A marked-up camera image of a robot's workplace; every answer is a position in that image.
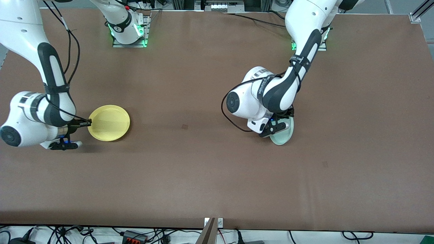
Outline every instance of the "brown tabletop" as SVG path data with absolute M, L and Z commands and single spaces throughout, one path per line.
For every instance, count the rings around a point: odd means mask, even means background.
M 42 13 L 65 65 L 66 31 Z M 122 49 L 98 10 L 63 15 L 82 47 L 78 115 L 115 104 L 131 128 L 116 142 L 81 129 L 69 152 L 1 142 L 0 223 L 200 228 L 215 216 L 225 228 L 434 231 L 434 64 L 408 16 L 338 15 L 294 103 L 293 137 L 276 146 L 233 127 L 220 103 L 252 67 L 286 70 L 285 29 L 163 12 L 147 48 Z M 14 94 L 43 92 L 12 52 L 0 81 L 1 122 Z

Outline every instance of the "plate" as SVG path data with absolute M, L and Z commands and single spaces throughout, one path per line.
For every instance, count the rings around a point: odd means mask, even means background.
M 110 142 L 121 138 L 130 127 L 130 116 L 125 109 L 116 105 L 105 105 L 93 111 L 89 119 L 89 133 L 96 139 Z

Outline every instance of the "light green plate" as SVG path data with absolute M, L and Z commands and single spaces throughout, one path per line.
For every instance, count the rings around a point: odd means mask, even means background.
M 278 123 L 287 122 L 289 124 L 289 129 L 284 130 L 282 132 L 276 133 L 274 135 L 270 135 L 271 141 L 276 145 L 283 145 L 291 139 L 291 136 L 294 132 L 294 118 L 290 117 L 289 119 L 279 119 Z

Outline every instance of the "black cable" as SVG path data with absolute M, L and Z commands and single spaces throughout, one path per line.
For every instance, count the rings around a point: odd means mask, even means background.
M 174 232 L 176 232 L 176 231 L 178 231 L 178 230 L 174 230 L 174 231 L 172 231 L 172 232 L 170 232 L 170 233 L 168 233 L 168 234 L 165 234 L 165 235 L 163 235 L 161 238 L 159 238 L 158 240 L 156 240 L 156 241 L 153 241 L 153 242 L 151 242 L 150 244 L 154 244 L 154 243 L 156 243 L 156 242 L 159 242 L 161 239 L 163 239 L 164 237 L 166 237 L 166 236 L 170 236 L 171 234 L 173 234 Z
M 1 234 L 1 233 L 6 233 L 6 234 L 9 236 L 9 239 L 8 239 L 8 241 L 7 241 L 7 244 L 9 244 L 9 243 L 10 243 L 10 239 L 11 239 L 10 232 L 9 232 L 9 231 L 0 231 L 0 234 Z
M 351 233 L 351 234 L 354 236 L 354 238 L 347 237 L 347 236 L 345 235 L 345 232 L 349 232 L 349 233 Z M 342 231 L 342 236 L 343 236 L 345 239 L 349 240 L 349 241 L 357 241 L 357 244 L 360 244 L 360 241 L 369 240 L 369 239 L 371 239 L 372 237 L 374 237 L 374 233 L 373 233 L 373 232 L 368 232 L 368 233 L 371 234 L 371 235 L 368 236 L 368 237 L 357 237 L 357 236 L 355 235 L 355 233 L 352 232 L 352 231 Z
M 238 244 L 244 244 L 243 236 L 240 230 L 236 230 L 238 234 Z
M 125 6 L 125 7 L 129 7 L 132 11 L 137 11 L 137 10 L 143 10 L 143 11 L 145 11 L 145 10 L 148 10 L 148 9 L 142 9 L 142 8 L 136 8 L 136 7 L 130 6 L 127 3 L 124 3 L 122 1 L 118 1 L 118 0 L 115 0 L 115 1 L 118 2 L 119 4 Z
M 95 244 L 99 244 L 99 243 L 97 242 L 96 238 L 92 235 L 92 232 L 93 232 L 93 229 L 91 229 L 90 227 L 87 227 L 87 233 L 84 234 L 84 235 L 88 235 L 88 236 L 90 236 L 90 238 L 92 239 L 92 241 L 93 241 Z
M 57 10 L 57 12 L 59 13 L 60 17 L 63 18 L 60 10 L 57 8 L 57 6 L 54 4 L 54 2 L 52 2 L 52 4 L 53 4 L 54 8 Z M 67 84 L 69 85 L 71 83 L 71 81 L 72 81 L 72 78 L 74 77 L 74 75 L 75 75 L 75 73 L 77 71 L 78 66 L 79 66 L 81 49 L 80 49 L 80 43 L 77 40 L 76 36 L 72 33 L 72 31 L 69 30 L 69 29 L 66 29 L 66 31 L 68 32 L 69 39 L 71 39 L 71 36 L 72 36 L 74 38 L 74 40 L 76 41 L 76 43 L 77 43 L 77 61 L 76 61 L 76 65 L 74 67 L 74 70 L 72 71 L 71 76 L 69 77 L 69 80 L 67 82 Z M 69 49 L 71 49 L 71 40 L 69 40 Z
M 30 238 L 30 234 L 32 233 L 33 229 L 34 229 L 34 227 L 32 227 L 30 230 L 28 230 L 28 231 L 24 234 L 24 236 L 21 238 L 21 240 L 24 241 L 24 242 L 28 241 L 29 238 Z
M 274 11 L 274 10 L 269 10 L 268 12 L 277 15 L 279 18 L 281 18 L 281 19 L 283 19 L 283 20 L 285 19 L 285 17 L 283 17 L 282 15 L 280 15 L 280 13 L 278 13 L 278 12 L 276 12 L 276 11 Z
M 276 76 L 281 76 L 281 75 L 283 75 L 284 73 L 285 73 L 285 72 L 280 73 L 280 74 L 277 74 Z M 248 81 L 242 82 L 242 83 L 240 83 L 240 84 L 234 86 L 231 90 L 229 90 L 229 91 L 226 93 L 226 95 L 224 95 L 223 99 L 221 100 L 221 106 L 220 106 L 220 108 L 221 108 L 221 112 L 223 113 L 224 117 L 225 117 L 227 120 L 229 120 L 229 122 L 231 122 L 235 127 L 237 127 L 239 130 L 241 130 L 241 131 L 243 131 L 243 132 L 253 132 L 253 131 L 252 131 L 252 130 L 245 130 L 245 129 L 239 127 L 237 124 L 235 124 L 235 123 L 234 123 L 234 122 L 233 122 L 233 121 L 232 121 L 232 120 L 231 120 L 231 119 L 226 115 L 226 113 L 225 113 L 224 110 L 223 110 L 224 100 L 226 99 L 227 95 L 228 95 L 231 91 L 233 91 L 234 89 L 238 88 L 239 86 L 242 86 L 242 85 L 244 85 L 244 84 L 247 84 L 247 83 L 250 83 L 250 82 L 254 82 L 254 81 L 257 81 L 257 80 L 260 80 L 260 79 L 264 79 L 264 78 L 265 78 L 265 77 L 260 77 L 260 78 L 251 79 L 251 80 L 248 80 Z
M 297 244 L 296 241 L 294 241 L 294 237 L 291 231 L 289 231 L 289 236 L 291 237 L 291 241 L 293 241 L 294 244 Z
M 235 14 L 235 13 L 228 13 L 228 14 L 239 16 L 239 17 L 243 17 L 243 18 L 254 20 L 254 21 L 258 21 L 258 22 L 262 22 L 262 23 L 265 23 L 265 24 L 273 25 L 273 26 L 279 26 L 279 27 L 285 28 L 284 25 L 279 25 L 279 24 L 275 24 L 275 23 L 271 23 L 271 22 L 266 22 L 266 21 L 263 21 L 263 20 L 258 20 L 258 19 L 255 19 L 255 18 L 252 18 L 252 17 L 248 17 L 248 16 L 244 16 L 244 15 L 238 15 L 238 14 Z
M 52 4 L 53 4 L 53 6 L 56 8 L 56 10 L 57 10 L 57 12 L 59 13 L 59 15 L 60 15 L 60 17 L 61 18 L 63 18 L 63 15 L 62 15 L 62 13 L 59 11 L 59 9 L 57 8 L 57 6 L 54 4 L 54 2 L 52 2 Z M 65 68 L 65 70 L 63 71 L 63 74 L 65 75 L 66 74 L 66 72 L 68 71 L 68 69 L 69 69 L 69 65 L 70 65 L 70 63 L 71 63 L 71 32 L 67 29 L 67 32 L 68 32 L 68 63 L 66 64 L 66 68 Z
M 144 235 L 150 234 L 150 233 L 155 233 L 155 230 L 153 230 L 153 231 L 151 231 L 151 232 L 147 232 L 147 233 L 138 234 L 138 235 L 134 236 L 133 238 L 131 238 L 129 241 L 126 241 L 126 242 L 124 242 L 124 243 L 122 243 L 122 244 L 130 244 L 130 243 L 132 242 L 133 239 L 135 239 L 135 238 L 137 238 L 137 237 L 139 237 L 139 236 L 144 236 Z
M 50 238 L 48 239 L 47 244 L 51 244 L 51 238 L 53 237 L 54 233 L 56 232 L 56 230 L 53 230 L 53 232 L 51 233 Z
M 112 230 L 114 230 L 116 233 L 121 234 L 120 231 L 117 231 L 114 227 L 112 227 Z
M 198 232 L 198 231 L 185 231 L 185 230 L 178 230 L 178 231 L 181 231 L 181 232 L 194 232 L 194 233 L 202 234 L 202 232 Z
M 293 68 L 294 73 L 295 73 L 295 75 L 297 76 L 297 78 L 299 79 L 299 88 L 297 89 L 297 92 L 298 92 L 298 91 L 300 90 L 300 87 L 301 87 L 301 79 L 300 79 L 300 75 L 298 74 L 297 69 L 296 69 L 296 67 L 294 66 L 294 64 L 293 64 L 292 61 L 289 61 L 289 66 L 294 67 L 294 68 Z
M 65 113 L 65 114 L 67 114 L 67 115 L 69 115 L 69 116 L 72 116 L 72 117 L 74 117 L 74 118 L 81 119 L 81 120 L 83 120 L 83 122 L 87 122 L 87 119 L 82 118 L 82 117 L 80 117 L 80 116 L 78 116 L 78 115 L 74 115 L 74 114 L 72 114 L 72 113 L 69 113 L 69 112 L 67 112 L 67 111 L 65 111 L 65 110 L 63 110 L 63 109 L 61 109 L 61 108 L 59 108 L 57 105 L 55 105 L 54 103 L 52 103 L 52 102 L 48 99 L 48 97 L 47 97 L 46 94 L 45 94 L 45 99 L 46 99 L 47 102 L 48 102 L 49 104 L 51 104 L 51 106 L 53 106 L 55 109 L 57 109 L 57 110 L 59 110 L 59 111 Z
M 47 6 L 47 8 L 51 11 L 51 13 L 57 18 L 57 20 L 63 25 L 63 26 L 65 26 L 64 24 L 63 24 L 63 21 L 57 16 L 57 14 L 52 10 L 52 8 L 47 4 L 47 2 L 46 1 L 43 1 L 44 2 L 44 4 Z M 53 3 L 53 6 L 56 8 L 56 10 L 59 12 L 59 14 L 60 14 L 60 16 L 62 16 L 62 14 L 60 13 L 60 11 L 59 11 L 59 9 L 57 8 L 57 6 Z M 72 80 L 72 78 L 74 77 L 74 74 L 75 74 L 75 72 L 76 72 L 76 70 L 77 70 L 77 68 L 78 68 L 78 64 L 79 64 L 79 61 L 80 61 L 80 44 L 79 44 L 79 41 L 77 40 L 77 38 L 76 38 L 76 36 L 72 33 L 72 31 L 70 31 L 70 30 L 67 30 L 67 32 L 74 38 L 74 40 L 76 41 L 76 43 L 77 43 L 77 62 L 76 62 L 76 65 L 75 65 L 75 67 L 74 67 L 74 70 L 72 71 L 72 74 L 71 74 L 71 76 L 69 77 L 69 80 L 68 80 L 68 82 L 66 83 L 67 85 L 69 85 L 70 83 L 71 83 L 71 80 Z M 61 111 L 61 112 L 63 112 L 63 113 L 65 113 L 65 114 L 67 114 L 67 115 L 69 115 L 69 116 L 72 116 L 72 117 L 75 117 L 75 118 L 77 118 L 77 119 L 81 119 L 81 120 L 83 120 L 83 121 L 87 121 L 85 118 L 82 118 L 82 117 L 80 117 L 80 116 L 77 116 L 77 115 L 74 115 L 74 114 L 71 114 L 71 113 L 69 113 L 69 112 L 67 112 L 67 111 L 65 111 L 65 110 L 63 110 L 63 109 L 61 109 L 61 108 L 59 108 L 58 106 L 56 106 L 54 103 L 52 103 L 49 99 L 48 99 L 48 96 L 47 95 L 45 95 L 45 99 L 47 100 L 47 102 L 49 103 L 49 104 L 51 104 L 51 106 L 53 106 L 54 108 L 56 108 L 57 110 L 59 110 L 59 111 Z

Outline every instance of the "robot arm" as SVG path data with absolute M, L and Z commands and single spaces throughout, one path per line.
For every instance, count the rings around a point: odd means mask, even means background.
M 277 77 L 263 67 L 251 69 L 243 82 L 262 79 L 240 85 L 229 92 L 226 100 L 229 112 L 247 119 L 247 126 L 261 137 L 288 129 L 288 124 L 279 124 L 277 121 L 276 125 L 272 125 L 270 119 L 272 116 L 275 116 L 275 120 L 293 116 L 292 104 L 301 82 L 342 2 L 295 0 L 286 13 L 285 26 L 295 41 L 297 50 L 290 59 L 285 75 Z
M 91 0 L 104 14 L 115 38 L 131 44 L 143 33 L 137 31 L 141 13 L 126 10 L 115 0 Z M 76 149 L 69 134 L 89 126 L 74 120 L 76 108 L 69 94 L 59 55 L 50 45 L 37 0 L 0 0 L 0 43 L 30 61 L 40 72 L 45 93 L 20 92 L 10 102 L 10 113 L 0 127 L 0 137 L 10 146 L 40 144 L 50 149 Z
M 75 114 L 76 108 L 59 55 L 45 36 L 36 0 L 1 0 L 0 33 L 0 43 L 39 70 L 45 88 L 45 94 L 20 92 L 13 97 L 1 138 L 19 147 L 56 140 L 73 119 L 56 107 L 70 114 Z

